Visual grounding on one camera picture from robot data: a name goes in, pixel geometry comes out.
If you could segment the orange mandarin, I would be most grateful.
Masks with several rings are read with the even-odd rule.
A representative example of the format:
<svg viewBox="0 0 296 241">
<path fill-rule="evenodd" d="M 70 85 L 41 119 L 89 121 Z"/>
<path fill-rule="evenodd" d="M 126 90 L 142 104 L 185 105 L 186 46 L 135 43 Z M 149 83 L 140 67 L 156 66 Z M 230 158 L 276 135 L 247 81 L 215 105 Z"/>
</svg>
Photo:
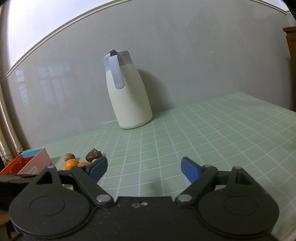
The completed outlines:
<svg viewBox="0 0 296 241">
<path fill-rule="evenodd" d="M 78 166 L 79 166 L 79 165 L 88 166 L 88 165 L 90 165 L 90 163 L 89 163 L 89 162 L 79 162 L 79 163 L 78 163 Z"/>
<path fill-rule="evenodd" d="M 69 159 L 65 162 L 65 170 L 71 170 L 74 166 L 79 165 L 79 161 L 76 159 Z"/>
</svg>

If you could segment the green grid table mat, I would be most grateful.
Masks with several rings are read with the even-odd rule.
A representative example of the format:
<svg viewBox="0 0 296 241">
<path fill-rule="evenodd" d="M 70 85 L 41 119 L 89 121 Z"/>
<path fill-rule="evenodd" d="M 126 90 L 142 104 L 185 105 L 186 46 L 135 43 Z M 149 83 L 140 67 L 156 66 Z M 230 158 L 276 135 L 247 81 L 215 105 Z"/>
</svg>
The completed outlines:
<svg viewBox="0 0 296 241">
<path fill-rule="evenodd" d="M 107 156 L 99 185 L 118 196 L 176 197 L 189 186 L 182 157 L 229 171 L 243 167 L 278 203 L 273 234 L 295 240 L 295 113 L 242 92 L 155 113 L 133 130 L 117 124 L 45 144 L 53 164 L 64 155 Z"/>
</svg>

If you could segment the wooden cabinet edge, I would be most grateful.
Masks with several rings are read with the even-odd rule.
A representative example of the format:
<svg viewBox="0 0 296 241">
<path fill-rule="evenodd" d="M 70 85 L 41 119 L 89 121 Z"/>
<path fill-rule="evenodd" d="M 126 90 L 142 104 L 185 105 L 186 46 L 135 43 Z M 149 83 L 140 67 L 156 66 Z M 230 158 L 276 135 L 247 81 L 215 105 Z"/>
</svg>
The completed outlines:
<svg viewBox="0 0 296 241">
<path fill-rule="evenodd" d="M 293 70 L 295 70 L 295 32 L 296 26 L 283 28 L 286 33 L 287 44 L 290 52 Z"/>
</svg>

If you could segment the colourful red-lined cardboard box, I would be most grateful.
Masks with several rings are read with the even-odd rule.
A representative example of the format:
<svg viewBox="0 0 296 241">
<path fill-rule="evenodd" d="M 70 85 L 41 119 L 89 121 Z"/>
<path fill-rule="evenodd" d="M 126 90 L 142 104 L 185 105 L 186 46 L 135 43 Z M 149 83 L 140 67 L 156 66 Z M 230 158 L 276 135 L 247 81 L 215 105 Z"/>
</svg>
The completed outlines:
<svg viewBox="0 0 296 241">
<path fill-rule="evenodd" d="M 1 175 L 37 175 L 51 164 L 52 161 L 45 148 L 34 149 L 19 154 L 1 171 Z"/>
</svg>

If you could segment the dark brown wrinkled fruit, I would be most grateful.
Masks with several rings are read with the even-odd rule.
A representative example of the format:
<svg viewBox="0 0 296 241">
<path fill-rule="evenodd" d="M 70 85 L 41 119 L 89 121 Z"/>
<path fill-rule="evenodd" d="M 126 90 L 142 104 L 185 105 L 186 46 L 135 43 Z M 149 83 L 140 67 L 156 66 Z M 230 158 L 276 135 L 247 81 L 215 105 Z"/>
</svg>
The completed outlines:
<svg viewBox="0 0 296 241">
<path fill-rule="evenodd" d="M 85 156 L 85 160 L 91 163 L 93 160 L 98 159 L 101 156 L 102 152 L 94 148 L 87 153 L 87 155 Z"/>
</svg>

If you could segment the beige satin curtain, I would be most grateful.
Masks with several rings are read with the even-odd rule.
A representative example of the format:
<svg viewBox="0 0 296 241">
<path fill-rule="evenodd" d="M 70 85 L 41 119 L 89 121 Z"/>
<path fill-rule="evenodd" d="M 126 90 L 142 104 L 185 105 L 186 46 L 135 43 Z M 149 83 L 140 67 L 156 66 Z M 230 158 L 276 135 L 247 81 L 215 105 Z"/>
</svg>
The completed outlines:
<svg viewBox="0 0 296 241">
<path fill-rule="evenodd" d="M 8 75 L 6 69 L 9 67 L 6 40 L 8 6 L 8 1 L 1 1 L 1 82 Z M 11 122 L 4 98 L 4 90 L 1 87 L 1 159 L 4 165 L 7 166 L 21 152 L 23 152 L 23 147 Z"/>
</svg>

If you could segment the reddish brown small fruit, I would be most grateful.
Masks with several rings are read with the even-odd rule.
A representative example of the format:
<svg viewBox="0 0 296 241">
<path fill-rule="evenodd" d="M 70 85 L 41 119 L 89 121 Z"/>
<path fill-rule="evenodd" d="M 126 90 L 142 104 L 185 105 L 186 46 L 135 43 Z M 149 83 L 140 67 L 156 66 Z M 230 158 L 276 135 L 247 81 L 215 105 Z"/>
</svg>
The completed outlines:
<svg viewBox="0 0 296 241">
<path fill-rule="evenodd" d="M 70 159 L 76 159 L 75 155 L 72 153 L 66 153 L 64 156 L 64 161 L 67 162 Z"/>
</svg>

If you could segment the cream thermos jug blue lid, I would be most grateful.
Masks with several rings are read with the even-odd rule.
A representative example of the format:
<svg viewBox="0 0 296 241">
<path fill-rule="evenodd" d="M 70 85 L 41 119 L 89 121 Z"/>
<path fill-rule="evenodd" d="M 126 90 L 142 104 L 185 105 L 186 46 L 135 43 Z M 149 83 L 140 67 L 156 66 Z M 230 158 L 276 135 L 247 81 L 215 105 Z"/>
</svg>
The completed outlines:
<svg viewBox="0 0 296 241">
<path fill-rule="evenodd" d="M 152 109 L 142 78 L 127 50 L 110 50 L 103 58 L 109 98 L 122 129 L 151 121 Z"/>
</svg>

